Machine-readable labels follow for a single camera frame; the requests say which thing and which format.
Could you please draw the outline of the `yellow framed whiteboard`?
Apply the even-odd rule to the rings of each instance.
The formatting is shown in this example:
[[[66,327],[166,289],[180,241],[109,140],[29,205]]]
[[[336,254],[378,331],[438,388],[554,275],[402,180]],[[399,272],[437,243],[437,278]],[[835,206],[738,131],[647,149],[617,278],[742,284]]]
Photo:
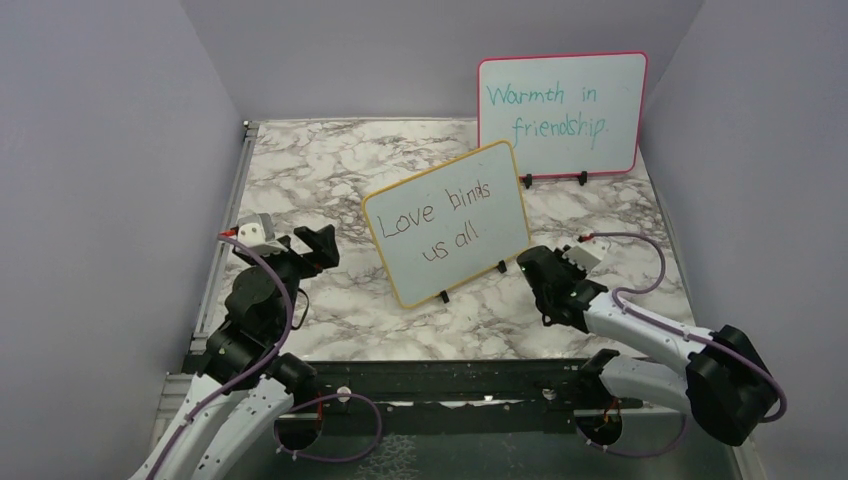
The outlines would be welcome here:
[[[377,190],[361,208],[404,308],[496,269],[531,244],[514,151],[505,140]]]

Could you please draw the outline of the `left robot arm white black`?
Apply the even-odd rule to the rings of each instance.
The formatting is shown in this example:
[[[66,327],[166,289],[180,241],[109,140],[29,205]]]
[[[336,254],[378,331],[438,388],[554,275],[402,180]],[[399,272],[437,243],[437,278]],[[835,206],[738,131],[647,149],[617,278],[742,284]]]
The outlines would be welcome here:
[[[247,264],[225,299],[224,322],[207,338],[180,407],[136,479],[222,479],[274,417],[313,401],[314,368],[283,346],[303,280],[338,266],[336,232],[301,226],[277,237],[257,214],[219,234]]]

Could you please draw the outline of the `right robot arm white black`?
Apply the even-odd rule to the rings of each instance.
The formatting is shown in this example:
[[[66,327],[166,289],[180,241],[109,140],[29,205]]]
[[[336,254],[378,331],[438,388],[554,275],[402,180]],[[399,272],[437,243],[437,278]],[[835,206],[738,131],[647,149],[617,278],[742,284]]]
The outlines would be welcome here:
[[[606,337],[645,356],[593,356],[576,383],[585,404],[643,400],[685,415],[730,446],[783,411],[785,396],[744,332],[689,326],[626,302],[620,289],[590,279],[599,261],[584,245],[534,246],[516,259],[544,325]]]

